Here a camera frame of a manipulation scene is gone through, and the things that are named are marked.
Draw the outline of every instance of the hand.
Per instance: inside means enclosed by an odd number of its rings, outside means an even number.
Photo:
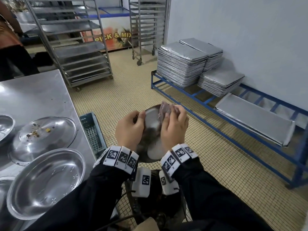
[[[137,115],[138,120],[136,124],[134,124],[133,119]],[[144,129],[144,118],[145,111],[133,111],[118,121],[115,129],[115,137],[119,146],[127,147],[131,151],[136,151]]]
[[[167,152],[177,144],[185,142],[185,133],[188,127],[189,117],[186,110],[181,105],[175,105],[178,107],[180,114],[176,117],[174,107],[171,107],[171,114],[165,114],[163,124],[161,126],[161,142],[164,150]]]

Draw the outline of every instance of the stainless steel table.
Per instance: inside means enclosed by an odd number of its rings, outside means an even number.
[[[63,116],[74,120],[78,131],[69,148],[76,149],[84,156],[84,179],[88,178],[95,162],[94,155],[59,70],[0,82],[0,113],[9,114],[16,120],[16,131],[46,116]],[[22,169],[22,166],[9,160],[7,146],[1,147],[0,176],[16,176]]]

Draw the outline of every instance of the qr code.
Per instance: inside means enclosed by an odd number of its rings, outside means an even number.
[[[161,180],[161,184],[162,184],[163,186],[167,184],[166,178],[165,178],[165,177],[162,177],[160,180]]]
[[[171,168],[171,166],[167,163],[167,161],[164,163],[163,167],[166,170],[166,172],[168,172],[169,169]]]
[[[189,147],[185,147],[185,150],[186,150],[188,153],[193,153],[193,150],[191,150]]]
[[[175,162],[175,159],[173,158],[173,156],[169,156],[168,159],[167,159],[167,161],[168,161],[168,163],[169,163],[170,165],[173,165],[174,162]]]
[[[119,157],[118,157],[118,161],[122,162],[122,163],[126,163],[127,161],[127,158],[128,158],[128,154],[124,153],[121,151]]]
[[[118,151],[110,150],[108,155],[106,156],[106,158],[108,158],[108,159],[116,159],[118,153],[119,153]]]
[[[185,155],[185,152],[182,148],[176,150],[175,153],[177,154],[178,157]]]
[[[143,185],[149,185],[150,184],[150,176],[142,175],[142,184]]]
[[[131,158],[128,160],[127,165],[128,165],[129,167],[133,168],[133,167],[135,166],[136,162],[137,162],[137,161],[136,161],[134,158],[131,157]]]

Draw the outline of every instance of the finger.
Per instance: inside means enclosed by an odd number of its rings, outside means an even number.
[[[189,121],[189,117],[186,117],[186,120],[185,120],[185,123],[184,123],[185,130],[187,130],[187,128],[188,128],[188,121]]]
[[[136,117],[139,114],[139,112],[137,110],[130,112],[129,114],[127,114],[123,119],[127,119],[127,120],[131,120],[133,121],[134,117]]]
[[[177,122],[177,116],[173,105],[171,105],[170,121],[173,123]]]
[[[161,125],[161,130],[162,131],[167,131],[168,126],[169,126],[169,120],[170,120],[170,115],[168,113],[165,114],[163,123]]]
[[[178,117],[178,120],[179,120],[179,122],[180,122],[181,124],[183,124],[183,126],[184,126],[184,123],[185,123],[186,118],[187,118],[186,110],[185,110],[184,107],[181,106],[181,105],[175,105],[175,107],[177,107],[177,108],[179,109],[179,112],[180,112],[179,117]]]
[[[138,120],[136,122],[136,125],[144,126],[144,118],[145,118],[145,111],[143,110],[138,115]]]

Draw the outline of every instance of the person's left hand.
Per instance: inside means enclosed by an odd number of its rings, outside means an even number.
[[[134,124],[133,119],[137,115],[138,120],[136,124]],[[127,147],[131,151],[136,151],[144,129],[144,118],[145,111],[133,111],[118,121],[115,129],[115,137],[119,146]]]

